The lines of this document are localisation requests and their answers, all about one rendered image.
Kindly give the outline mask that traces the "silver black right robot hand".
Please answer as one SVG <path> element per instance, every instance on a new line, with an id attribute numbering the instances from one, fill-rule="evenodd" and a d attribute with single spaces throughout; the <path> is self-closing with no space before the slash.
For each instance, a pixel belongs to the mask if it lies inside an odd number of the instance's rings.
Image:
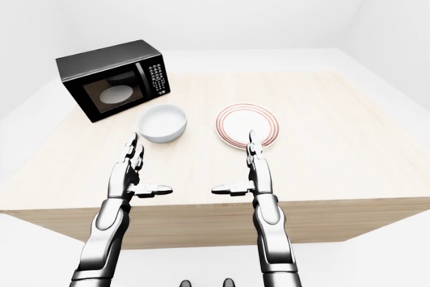
<path id="1" fill-rule="evenodd" d="M 249 179 L 247 181 L 215 186 L 211 192 L 230 196 L 244 196 L 248 192 L 252 192 L 254 196 L 273 193 L 269 165 L 263 157 L 263 147 L 254 130 L 249 133 L 247 167 L 249 168 Z"/>

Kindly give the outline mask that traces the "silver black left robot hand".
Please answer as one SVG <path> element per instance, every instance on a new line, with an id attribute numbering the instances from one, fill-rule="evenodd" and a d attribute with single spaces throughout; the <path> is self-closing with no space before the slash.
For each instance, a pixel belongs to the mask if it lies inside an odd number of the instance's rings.
<path id="1" fill-rule="evenodd" d="M 173 192 L 170 186 L 140 181 L 139 171 L 143 166 L 143 157 L 144 147 L 138 144 L 138 134 L 133 132 L 110 174 L 108 198 L 122 198 L 129 202 L 133 196 L 153 198 Z"/>

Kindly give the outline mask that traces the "white plate with red rings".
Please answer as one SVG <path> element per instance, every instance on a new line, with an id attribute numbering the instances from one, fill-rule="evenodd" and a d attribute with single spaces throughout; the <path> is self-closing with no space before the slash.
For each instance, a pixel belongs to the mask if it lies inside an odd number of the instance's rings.
<path id="1" fill-rule="evenodd" d="M 226 144 L 245 150 L 251 130 L 255 132 L 263 147 L 272 145 L 280 134 L 280 123 L 272 112 L 262 106 L 237 103 L 218 113 L 215 129 Z"/>

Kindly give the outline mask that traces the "white bowl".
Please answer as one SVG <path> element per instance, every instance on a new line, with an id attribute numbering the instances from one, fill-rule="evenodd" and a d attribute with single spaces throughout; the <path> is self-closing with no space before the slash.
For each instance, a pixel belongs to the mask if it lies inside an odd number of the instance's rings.
<path id="1" fill-rule="evenodd" d="M 141 135 L 155 143 L 167 143 L 179 138 L 186 126 L 185 112 L 173 104 L 151 106 L 138 119 Z"/>

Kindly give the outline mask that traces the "black microwave oven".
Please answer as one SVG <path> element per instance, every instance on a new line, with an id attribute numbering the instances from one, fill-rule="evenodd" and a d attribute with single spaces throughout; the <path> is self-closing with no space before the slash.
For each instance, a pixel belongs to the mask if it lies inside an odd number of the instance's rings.
<path id="1" fill-rule="evenodd" d="M 144 40 L 64 56 L 56 65 L 91 122 L 171 92 L 161 52 Z"/>

